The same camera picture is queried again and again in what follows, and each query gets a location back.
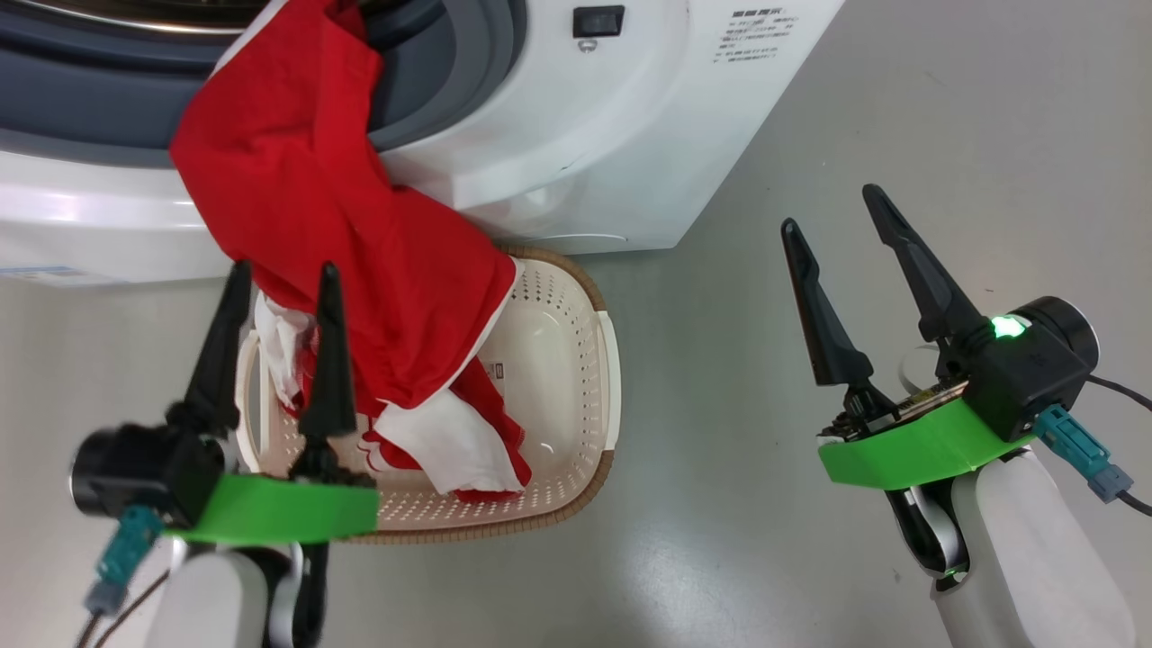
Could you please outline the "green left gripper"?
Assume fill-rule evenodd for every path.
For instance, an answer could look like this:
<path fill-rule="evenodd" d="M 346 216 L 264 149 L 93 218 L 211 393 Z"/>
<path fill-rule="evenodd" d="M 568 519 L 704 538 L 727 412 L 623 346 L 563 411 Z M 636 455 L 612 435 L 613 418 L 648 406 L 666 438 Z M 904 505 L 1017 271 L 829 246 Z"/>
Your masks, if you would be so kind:
<path fill-rule="evenodd" d="M 233 264 L 182 400 L 167 423 L 197 436 L 227 437 L 238 425 L 235 404 L 238 337 L 251 304 L 250 263 Z M 197 525 L 165 535 L 217 545 L 314 545 L 377 529 L 374 480 L 346 468 L 329 439 L 356 431 L 356 391 L 348 347 L 343 291 L 338 266 L 323 266 L 316 319 L 319 345 L 311 392 L 300 415 L 304 446 L 291 481 L 226 474 Z"/>

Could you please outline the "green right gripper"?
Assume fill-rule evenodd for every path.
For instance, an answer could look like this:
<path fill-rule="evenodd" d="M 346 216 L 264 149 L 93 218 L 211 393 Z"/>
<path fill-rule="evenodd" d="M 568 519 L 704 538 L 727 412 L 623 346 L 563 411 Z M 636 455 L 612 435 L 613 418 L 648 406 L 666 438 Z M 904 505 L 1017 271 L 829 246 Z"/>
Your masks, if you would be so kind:
<path fill-rule="evenodd" d="M 991 340 L 991 321 L 961 291 L 924 239 L 880 184 L 864 184 L 861 197 L 877 236 L 896 255 L 919 311 L 922 340 L 949 340 L 979 348 Z M 804 340 L 820 386 L 846 387 L 844 413 L 867 425 L 896 415 L 896 404 L 872 384 L 876 369 L 852 345 L 820 282 L 814 251 L 794 219 L 780 227 Z M 967 382 L 938 384 L 900 404 L 904 419 L 867 438 L 818 437 L 817 453 L 832 482 L 899 491 L 972 473 L 1034 439 L 1005 442 L 963 401 Z"/>

